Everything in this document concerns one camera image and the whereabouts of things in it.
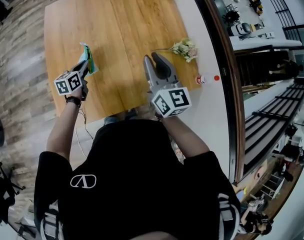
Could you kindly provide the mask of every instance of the cable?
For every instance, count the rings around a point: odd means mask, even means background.
[[[94,141],[94,138],[92,137],[92,135],[89,133],[87,127],[86,127],[86,123],[87,123],[87,116],[85,114],[85,112],[82,110],[82,108],[80,108],[81,112],[78,112],[79,114],[81,114],[84,117],[84,129],[86,130],[87,134],[91,137],[92,141]]]
[[[78,136],[78,132],[77,132],[77,128],[74,128],[74,130],[75,130],[75,135],[76,135],[76,138],[77,138],[78,146],[80,147],[83,156],[84,156],[85,158],[88,158],[88,157],[84,154],[83,149],[82,149],[82,147],[81,147],[80,140],[79,140],[79,136]]]
[[[86,127],[87,115],[86,115],[85,112],[82,110],[82,108],[80,108],[80,111],[78,112],[78,114],[81,114],[81,115],[84,117],[84,129],[85,129],[85,131],[87,132],[87,134],[91,137],[92,141],[94,141],[92,135],[89,133],[89,131],[88,131],[87,127]],[[80,143],[80,140],[79,140],[77,128],[75,128],[74,130],[75,130],[75,135],[76,135],[76,138],[77,138],[78,146],[80,147],[83,156],[84,156],[85,158],[87,158],[87,156],[84,154],[83,149],[82,149],[82,147],[81,147],[81,143]]]

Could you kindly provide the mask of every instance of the hand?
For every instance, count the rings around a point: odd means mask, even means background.
[[[82,100],[82,89],[83,89],[83,87],[75,90],[74,92],[72,92],[71,96],[74,96],[74,97],[79,98],[80,100]]]

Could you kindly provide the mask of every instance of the black watch strap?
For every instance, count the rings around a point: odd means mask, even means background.
[[[66,104],[69,103],[69,102],[73,102],[78,107],[81,107],[81,100],[79,98],[74,97],[74,96],[67,97],[66,95],[64,97],[65,97],[65,103]]]
[[[160,115],[158,112],[155,112],[155,117],[157,118],[157,119],[161,119],[161,118],[163,118],[163,116],[162,115]]]

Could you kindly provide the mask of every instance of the wooden floor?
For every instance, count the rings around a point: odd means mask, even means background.
[[[5,131],[0,161],[15,166],[14,179],[26,187],[9,210],[12,222],[27,201],[33,200],[39,154],[45,150],[56,119],[44,51],[45,6],[54,1],[14,0],[12,12],[0,24],[0,118]],[[94,125],[91,134],[97,128]],[[90,137],[83,134],[80,138],[86,153]],[[78,153],[81,156],[74,159],[74,168],[85,159],[80,149]]]

